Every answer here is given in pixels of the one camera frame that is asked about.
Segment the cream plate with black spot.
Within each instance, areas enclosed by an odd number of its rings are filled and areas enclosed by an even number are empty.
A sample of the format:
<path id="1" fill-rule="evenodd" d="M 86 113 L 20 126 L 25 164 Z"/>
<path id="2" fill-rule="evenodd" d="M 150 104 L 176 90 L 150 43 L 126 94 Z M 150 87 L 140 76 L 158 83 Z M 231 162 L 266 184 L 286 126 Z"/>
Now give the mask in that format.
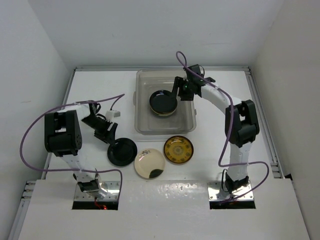
<path id="1" fill-rule="evenodd" d="M 141 150 L 134 160 L 134 169 L 143 179 L 158 178 L 165 170 L 166 159 L 157 149 L 146 148 Z"/>

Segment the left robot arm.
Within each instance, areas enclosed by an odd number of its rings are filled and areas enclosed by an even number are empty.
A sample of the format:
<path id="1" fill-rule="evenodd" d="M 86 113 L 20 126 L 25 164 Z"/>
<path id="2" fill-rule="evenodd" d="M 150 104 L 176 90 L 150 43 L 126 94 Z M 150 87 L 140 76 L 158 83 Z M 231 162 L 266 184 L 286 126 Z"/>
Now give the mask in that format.
<path id="1" fill-rule="evenodd" d="M 44 116 L 44 145 L 49 153 L 67 163 L 81 192 L 102 199 L 108 195 L 108 186 L 88 158 L 80 153 L 83 138 L 80 123 L 94 130 L 94 137 L 113 145 L 118 124 L 97 116 L 96 103 L 75 104 Z"/>

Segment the cream plate with black flowers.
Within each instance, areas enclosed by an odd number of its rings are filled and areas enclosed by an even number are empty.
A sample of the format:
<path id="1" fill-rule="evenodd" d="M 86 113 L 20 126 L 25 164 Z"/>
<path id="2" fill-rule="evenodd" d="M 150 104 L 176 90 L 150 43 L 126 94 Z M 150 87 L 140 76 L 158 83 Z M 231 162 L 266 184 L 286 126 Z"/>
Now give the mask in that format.
<path id="1" fill-rule="evenodd" d="M 156 112 L 156 111 L 153 111 L 153 110 L 151 110 L 151 112 L 152 112 L 155 116 L 162 117 L 162 118 L 172 116 L 173 114 L 176 113 L 176 111 L 167 112 L 167 113 L 160 113 L 160 112 Z"/>

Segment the clear plastic bin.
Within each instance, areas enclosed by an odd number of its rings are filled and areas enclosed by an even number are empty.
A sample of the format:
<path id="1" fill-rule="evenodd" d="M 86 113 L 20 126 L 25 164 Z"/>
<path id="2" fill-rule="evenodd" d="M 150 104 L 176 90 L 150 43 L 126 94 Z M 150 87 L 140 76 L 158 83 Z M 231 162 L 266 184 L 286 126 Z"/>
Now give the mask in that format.
<path id="1" fill-rule="evenodd" d="M 196 128 L 192 101 L 178 97 L 175 78 L 186 77 L 182 69 L 144 69 L 136 74 L 135 130 L 143 135 L 179 135 Z"/>

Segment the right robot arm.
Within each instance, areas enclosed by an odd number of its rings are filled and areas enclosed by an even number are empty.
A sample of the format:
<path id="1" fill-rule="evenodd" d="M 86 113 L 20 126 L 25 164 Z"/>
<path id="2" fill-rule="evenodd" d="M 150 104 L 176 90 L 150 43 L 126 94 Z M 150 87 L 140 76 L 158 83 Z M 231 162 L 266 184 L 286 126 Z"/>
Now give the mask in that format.
<path id="1" fill-rule="evenodd" d="M 245 186 L 249 182 L 247 167 L 252 143 L 260 132 L 255 104 L 252 100 L 240 100 L 232 97 L 208 79 L 190 80 L 175 77 L 172 88 L 173 95 L 179 96 L 182 101 L 193 100 L 194 95 L 209 101 L 225 115 L 225 135 L 227 145 L 230 145 L 229 164 L 222 165 L 222 158 L 218 165 L 227 168 L 225 187 L 229 193 Z"/>

